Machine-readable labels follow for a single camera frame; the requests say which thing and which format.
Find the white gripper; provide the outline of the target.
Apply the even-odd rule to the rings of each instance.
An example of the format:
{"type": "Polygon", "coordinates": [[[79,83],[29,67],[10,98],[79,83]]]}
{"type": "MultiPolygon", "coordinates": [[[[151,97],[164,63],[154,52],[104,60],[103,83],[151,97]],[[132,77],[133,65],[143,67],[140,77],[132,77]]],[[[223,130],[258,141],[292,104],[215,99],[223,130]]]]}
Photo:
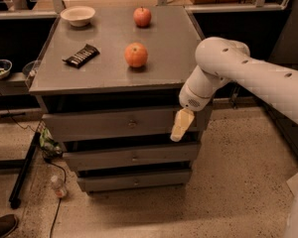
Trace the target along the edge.
{"type": "Polygon", "coordinates": [[[203,110],[210,102],[209,97],[200,97],[196,95],[185,83],[179,93],[179,103],[183,109],[176,113],[174,125],[171,131],[170,139],[179,142],[187,132],[195,119],[193,111],[203,110]]]}

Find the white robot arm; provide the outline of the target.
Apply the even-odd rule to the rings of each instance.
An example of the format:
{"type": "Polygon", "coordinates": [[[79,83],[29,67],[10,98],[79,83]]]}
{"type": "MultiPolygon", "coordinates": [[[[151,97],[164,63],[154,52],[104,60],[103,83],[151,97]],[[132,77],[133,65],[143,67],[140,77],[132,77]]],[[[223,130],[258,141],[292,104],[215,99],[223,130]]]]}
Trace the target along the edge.
{"type": "Polygon", "coordinates": [[[298,150],[298,70],[253,59],[246,44],[222,38],[201,41],[196,68],[184,83],[170,139],[178,142],[215,92],[231,81],[265,102],[276,125],[298,150]]]}

